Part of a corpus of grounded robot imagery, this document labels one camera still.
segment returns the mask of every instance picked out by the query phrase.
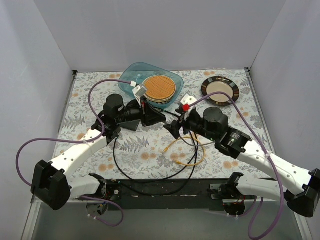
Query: clear plastic container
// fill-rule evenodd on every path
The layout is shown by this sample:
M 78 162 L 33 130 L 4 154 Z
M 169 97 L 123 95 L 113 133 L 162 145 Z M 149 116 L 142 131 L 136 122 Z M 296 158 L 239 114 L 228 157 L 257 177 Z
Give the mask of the clear plastic container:
M 132 64 L 125 70 L 125 72 L 120 77 L 120 80 L 135 81 L 137 84 L 142 84 L 144 80 L 155 75 L 167 76 L 171 78 L 175 83 L 175 87 L 176 87 L 175 93 L 169 102 L 159 104 L 156 102 L 149 101 L 151 105 L 157 108 L 165 109 L 169 107 L 177 99 L 177 97 L 181 93 L 182 88 L 184 87 L 184 80 L 179 75 L 172 73 L 170 71 L 164 70 L 162 68 L 152 66 L 144 62 L 137 62 Z M 126 94 L 128 94 L 132 98 L 135 98 L 132 92 L 132 89 L 133 89 L 132 86 L 122 82 L 119 82 L 118 85 L 122 91 L 124 91 Z

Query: floral tablecloth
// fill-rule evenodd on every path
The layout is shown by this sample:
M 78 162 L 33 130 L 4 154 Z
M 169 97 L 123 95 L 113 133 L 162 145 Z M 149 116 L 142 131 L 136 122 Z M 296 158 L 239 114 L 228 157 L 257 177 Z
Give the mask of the floral tablecloth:
M 234 81 L 240 90 L 240 96 L 236 104 L 242 111 L 244 117 L 256 131 L 263 143 L 269 149 L 262 118 L 256 106 L 250 83 L 244 70 L 194 70 L 194 71 L 174 71 L 184 80 L 184 87 L 176 102 L 166 110 L 174 112 L 179 99 L 185 94 L 195 96 L 199 99 L 201 95 L 201 85 L 204 80 L 213 76 L 222 76 Z M 90 72 L 78 73 L 75 79 L 72 96 L 68 103 L 63 128 L 59 134 L 60 139 L 80 140 L 91 125 L 95 122 L 88 105 L 88 92 L 90 88 L 103 79 L 118 79 L 122 72 Z M 125 95 L 116 82 L 105 82 L 99 85 L 92 94 L 92 105 L 97 112 L 103 109 L 106 97 L 110 94 L 119 93 L 123 96 L 125 104 L 132 100 Z M 202 116 L 204 110 L 212 107 L 207 101 L 202 101 L 197 106 L 197 111 Z M 229 125 L 235 127 L 249 135 L 250 132 L 232 106 L 221 108 L 222 112 L 229 117 Z M 168 114 L 167 121 L 174 118 Z M 203 143 L 208 141 L 199 138 Z M 163 154 L 163 150 L 174 138 L 163 128 L 163 123 L 150 127 L 138 127 L 136 132 L 122 129 L 120 137 L 115 146 L 116 160 L 119 166 L 129 176 L 135 179 L 156 179 L 171 176 L 178 172 L 183 166 L 178 165 L 173 160 L 187 163 L 194 154 L 194 148 L 186 145 L 183 141 L 173 144 L 169 150 Z M 58 156 L 70 148 L 71 144 L 58 143 L 55 155 Z M 86 161 L 73 175 L 83 177 L 89 173 L 97 173 L 106 179 L 124 179 L 125 177 L 115 166 L 113 158 L 114 143 L 101 149 L 88 161 Z M 242 172 L 256 178 L 267 177 L 263 172 L 253 166 L 234 160 L 219 153 L 214 144 L 205 147 L 206 154 L 204 161 L 196 166 L 192 178 L 229 178 L 233 172 Z M 187 169 L 176 178 L 188 178 L 192 167 Z

